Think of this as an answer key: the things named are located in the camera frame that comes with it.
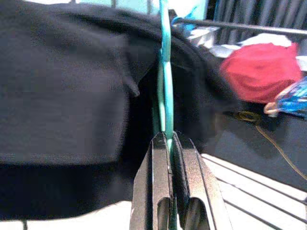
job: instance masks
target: teal plastic hanger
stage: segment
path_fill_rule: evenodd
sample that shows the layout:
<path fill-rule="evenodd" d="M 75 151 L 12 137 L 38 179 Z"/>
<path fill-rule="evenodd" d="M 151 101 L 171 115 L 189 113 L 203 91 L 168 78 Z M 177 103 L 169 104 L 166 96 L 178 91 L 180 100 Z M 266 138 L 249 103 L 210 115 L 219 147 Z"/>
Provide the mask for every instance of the teal plastic hanger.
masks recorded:
<path fill-rule="evenodd" d="M 158 69 L 158 103 L 160 129 L 165 132 L 169 151 L 172 149 L 174 130 L 174 97 L 171 69 L 171 28 L 168 16 L 167 0 L 160 0 L 162 48 L 159 53 Z"/>

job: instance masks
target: red cloth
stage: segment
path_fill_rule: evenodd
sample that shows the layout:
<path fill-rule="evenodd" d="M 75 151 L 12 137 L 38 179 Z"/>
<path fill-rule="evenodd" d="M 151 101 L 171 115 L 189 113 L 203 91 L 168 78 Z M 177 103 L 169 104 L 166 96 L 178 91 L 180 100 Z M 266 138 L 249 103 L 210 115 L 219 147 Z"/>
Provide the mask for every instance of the red cloth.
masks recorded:
<path fill-rule="evenodd" d="M 242 100 L 274 102 L 277 94 L 302 78 L 296 50 L 296 44 L 244 46 L 222 63 L 221 72 Z"/>

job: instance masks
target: white object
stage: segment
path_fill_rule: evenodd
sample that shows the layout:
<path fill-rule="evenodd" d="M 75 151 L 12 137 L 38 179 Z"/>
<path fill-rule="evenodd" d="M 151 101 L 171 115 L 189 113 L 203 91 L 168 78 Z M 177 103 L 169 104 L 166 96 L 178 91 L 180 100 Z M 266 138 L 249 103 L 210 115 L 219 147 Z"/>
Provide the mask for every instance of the white object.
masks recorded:
<path fill-rule="evenodd" d="M 218 27 L 198 27 L 191 31 L 188 40 L 196 46 L 212 48 L 215 42 L 215 35 Z"/>
<path fill-rule="evenodd" d="M 24 226 L 21 221 L 3 221 L 0 222 L 1 230 L 23 230 Z"/>
<path fill-rule="evenodd" d="M 307 72 L 307 56 L 297 56 L 296 60 L 301 70 Z"/>
<path fill-rule="evenodd" d="M 122 201 L 75 218 L 28 221 L 28 230 L 128 230 L 130 210 Z"/>
<path fill-rule="evenodd" d="M 306 218 L 306 206 L 301 202 L 292 199 L 291 197 L 278 193 L 276 190 L 269 188 L 263 184 L 257 183 L 254 180 L 242 176 L 241 174 L 229 170 L 213 161 L 205 161 L 211 169 L 215 177 L 219 180 L 226 181 L 235 188 L 244 191 L 255 198 L 267 202 L 275 207 L 278 207 L 286 212 L 292 213 L 301 219 Z"/>
<path fill-rule="evenodd" d="M 278 181 L 275 181 L 273 179 L 270 179 L 266 176 L 262 176 L 258 173 L 255 173 L 253 171 L 241 168 L 235 164 L 229 163 L 227 161 L 224 161 L 222 159 L 219 159 L 217 157 L 208 155 L 208 154 L 202 154 L 201 155 L 204 158 L 205 163 L 207 161 L 212 161 L 216 164 L 222 165 L 223 167 L 228 168 L 231 171 L 235 171 L 241 175 L 244 175 L 245 177 L 248 177 L 254 181 L 258 181 L 261 184 L 268 186 L 270 188 L 272 188 L 275 191 L 278 191 L 280 193 L 283 193 L 289 197 L 293 197 L 294 199 L 297 200 L 301 200 L 304 201 L 305 199 L 307 199 L 307 193 L 304 191 L 301 191 L 297 188 L 293 188 L 292 186 L 280 183 Z M 210 168 L 212 173 L 215 175 L 215 171 L 214 169 Z"/>
<path fill-rule="evenodd" d="M 276 46 L 291 46 L 292 42 L 285 36 L 279 34 L 267 34 L 261 33 L 255 37 L 246 39 L 245 41 L 239 42 L 242 46 L 249 46 L 254 44 L 268 44 L 273 43 Z"/>
<path fill-rule="evenodd" d="M 240 46 L 235 46 L 235 45 L 220 45 L 220 46 L 213 46 L 210 49 L 210 52 L 218 58 L 227 58 L 232 54 L 232 52 L 240 48 L 241 48 Z"/>

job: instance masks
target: yellow cord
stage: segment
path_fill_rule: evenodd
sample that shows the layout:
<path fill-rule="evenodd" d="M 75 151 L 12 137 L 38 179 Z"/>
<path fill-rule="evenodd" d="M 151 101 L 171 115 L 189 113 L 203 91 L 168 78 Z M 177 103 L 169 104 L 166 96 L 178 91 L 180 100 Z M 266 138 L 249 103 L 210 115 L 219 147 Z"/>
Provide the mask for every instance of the yellow cord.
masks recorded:
<path fill-rule="evenodd" d="M 255 122 L 256 123 L 256 129 L 258 132 L 260 132 L 272 145 L 275 146 L 275 148 L 279 151 L 281 156 L 286 160 L 286 162 L 291 166 L 291 168 L 296 171 L 301 177 L 303 177 L 307 181 L 307 176 L 304 175 L 294 164 L 293 162 L 288 158 L 288 156 L 284 153 L 283 149 L 274 141 L 272 138 L 270 138 L 263 130 L 260 128 L 259 123 L 261 121 L 261 116 L 259 114 L 249 112 L 249 111 L 242 111 L 235 115 L 235 118 L 242 121 L 249 121 L 249 122 Z"/>

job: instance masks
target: metal clip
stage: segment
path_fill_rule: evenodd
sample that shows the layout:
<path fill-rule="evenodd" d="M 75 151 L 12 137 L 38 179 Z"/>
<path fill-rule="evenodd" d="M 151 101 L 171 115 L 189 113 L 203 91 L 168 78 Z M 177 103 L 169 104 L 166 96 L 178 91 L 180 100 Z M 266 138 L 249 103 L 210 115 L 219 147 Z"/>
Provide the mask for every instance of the metal clip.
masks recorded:
<path fill-rule="evenodd" d="M 136 174 L 130 230 L 167 230 L 173 210 L 173 184 L 166 138 L 158 133 L 151 141 Z"/>
<path fill-rule="evenodd" d="M 174 183 L 180 225 L 184 230 L 231 230 L 217 180 L 193 142 L 174 134 Z"/>

